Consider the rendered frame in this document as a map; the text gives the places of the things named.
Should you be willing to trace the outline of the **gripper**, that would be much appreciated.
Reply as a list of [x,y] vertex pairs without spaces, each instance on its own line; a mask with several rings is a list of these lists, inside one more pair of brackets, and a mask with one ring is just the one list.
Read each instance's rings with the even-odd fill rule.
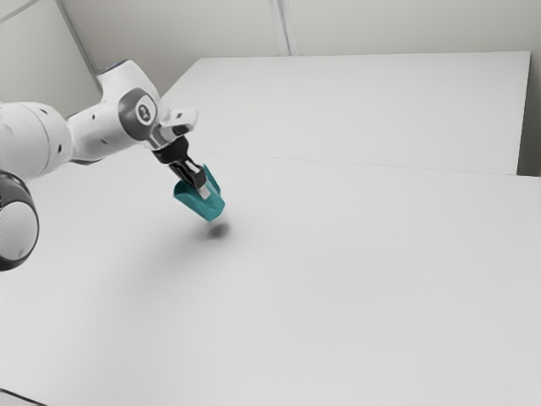
[[189,184],[198,192],[203,200],[207,200],[210,191],[206,186],[207,178],[204,168],[193,162],[188,154],[189,142],[185,136],[177,137],[172,143],[152,151],[155,158],[164,165],[183,165]]

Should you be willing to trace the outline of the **teal faceted mug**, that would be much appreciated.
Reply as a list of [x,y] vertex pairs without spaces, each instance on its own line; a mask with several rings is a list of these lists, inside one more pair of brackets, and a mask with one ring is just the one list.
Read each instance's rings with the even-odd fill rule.
[[210,169],[206,165],[203,165],[202,171],[205,173],[206,181],[204,186],[208,192],[205,198],[201,196],[197,189],[183,180],[176,183],[173,189],[173,196],[207,222],[212,222],[223,212],[225,202],[221,197],[221,188],[214,179]]

